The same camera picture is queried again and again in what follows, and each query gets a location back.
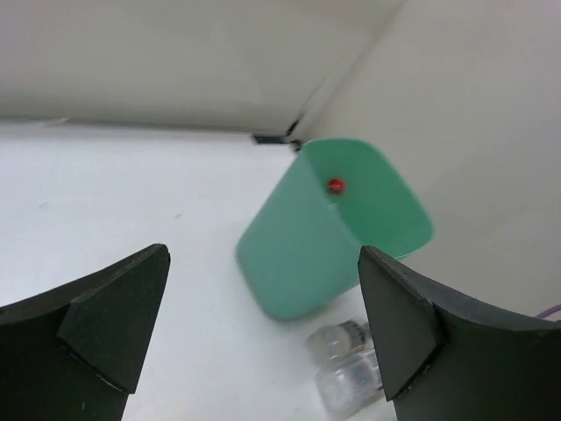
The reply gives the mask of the clear bottle red label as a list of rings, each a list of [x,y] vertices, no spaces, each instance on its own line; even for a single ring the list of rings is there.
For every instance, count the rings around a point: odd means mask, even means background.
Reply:
[[[340,196],[345,192],[346,182],[341,178],[331,178],[327,182],[327,191],[334,196]]]

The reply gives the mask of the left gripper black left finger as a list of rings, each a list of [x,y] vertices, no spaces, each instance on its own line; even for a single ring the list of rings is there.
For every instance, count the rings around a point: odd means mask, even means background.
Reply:
[[[150,245],[1,309],[3,420],[119,420],[135,393],[167,284]]]

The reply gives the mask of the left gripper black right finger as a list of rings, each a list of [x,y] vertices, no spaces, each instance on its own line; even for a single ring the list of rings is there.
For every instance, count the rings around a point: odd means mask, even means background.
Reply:
[[[559,323],[483,303],[373,246],[358,266],[398,419],[559,419]]]

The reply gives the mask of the clear bottle blue white label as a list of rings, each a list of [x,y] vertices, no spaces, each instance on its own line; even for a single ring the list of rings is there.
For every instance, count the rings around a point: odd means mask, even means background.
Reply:
[[[384,393],[376,352],[371,348],[320,368],[316,387],[331,415],[340,418],[354,415]]]

